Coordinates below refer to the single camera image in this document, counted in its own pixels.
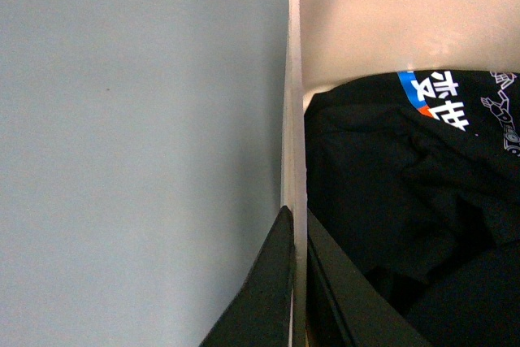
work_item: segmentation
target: blue stripe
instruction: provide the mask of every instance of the blue stripe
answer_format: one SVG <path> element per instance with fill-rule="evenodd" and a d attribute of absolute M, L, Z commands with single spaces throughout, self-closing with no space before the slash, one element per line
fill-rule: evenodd
<path fill-rule="evenodd" d="M 417 110 L 426 106 L 426 101 L 419 101 L 419 97 L 417 96 L 417 90 L 412 85 L 413 80 L 417 81 L 417 79 L 415 78 L 415 74 L 413 72 L 398 72 L 397 75 L 399 76 L 399 80 L 401 81 L 403 89 L 405 89 L 406 96 L 408 97 L 410 103 Z"/>

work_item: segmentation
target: gray wall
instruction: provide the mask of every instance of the gray wall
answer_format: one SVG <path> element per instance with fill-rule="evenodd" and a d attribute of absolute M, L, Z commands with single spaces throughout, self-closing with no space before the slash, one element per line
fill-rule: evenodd
<path fill-rule="evenodd" d="M 278 210 L 287 0 L 0 6 L 0 345 L 197 345 Z"/>

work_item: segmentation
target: white graphic print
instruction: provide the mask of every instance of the white graphic print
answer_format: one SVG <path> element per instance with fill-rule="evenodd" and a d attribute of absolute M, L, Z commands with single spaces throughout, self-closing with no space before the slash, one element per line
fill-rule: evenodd
<path fill-rule="evenodd" d="M 419 101 L 423 101 L 424 97 L 445 99 L 448 95 L 452 97 L 457 96 L 458 83 L 453 82 L 452 72 L 446 71 L 444 74 L 433 72 L 431 77 L 438 80 L 434 81 L 433 85 L 431 85 L 429 77 L 420 84 L 416 80 L 412 80 L 412 85 L 417 90 Z"/>
<path fill-rule="evenodd" d="M 480 101 L 500 121 L 500 125 L 504 129 L 504 149 L 520 156 L 520 137 L 514 127 L 513 116 L 509 113 L 509 97 L 505 94 L 503 88 L 498 91 L 500 102 L 494 102 L 490 98 L 481 98 Z"/>
<path fill-rule="evenodd" d="M 433 115 L 433 118 L 442 118 L 442 120 L 445 123 L 450 124 L 455 128 L 459 128 L 465 132 L 466 130 L 464 129 L 464 127 L 468 126 L 470 123 L 467 119 L 461 119 L 465 115 L 464 111 L 462 110 L 462 107 L 464 107 L 464 103 L 462 102 L 446 101 L 443 106 L 431 107 L 429 111 Z"/>
<path fill-rule="evenodd" d="M 498 73 L 498 72 L 489 72 L 491 76 L 495 78 L 495 82 L 501 86 L 502 89 L 507 89 L 517 76 L 514 73 Z"/>

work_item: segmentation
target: orange stripe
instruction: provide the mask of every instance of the orange stripe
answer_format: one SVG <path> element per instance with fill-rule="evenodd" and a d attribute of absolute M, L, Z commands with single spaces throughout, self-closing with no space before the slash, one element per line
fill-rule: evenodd
<path fill-rule="evenodd" d="M 425 115 L 426 117 L 433 118 L 433 115 L 431 115 L 431 112 L 428 110 L 430 107 L 428 105 L 421 107 L 420 109 L 417 109 L 419 113 L 422 115 Z"/>

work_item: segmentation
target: black t-shirt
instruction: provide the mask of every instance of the black t-shirt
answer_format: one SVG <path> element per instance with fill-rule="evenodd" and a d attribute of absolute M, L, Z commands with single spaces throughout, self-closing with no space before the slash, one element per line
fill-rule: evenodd
<path fill-rule="evenodd" d="M 309 208 L 435 345 L 518 337 L 519 133 L 511 73 L 369 76 L 315 95 L 305 113 Z M 504 279 L 515 283 L 497 287 Z M 450 301 L 475 284 L 490 299 Z"/>

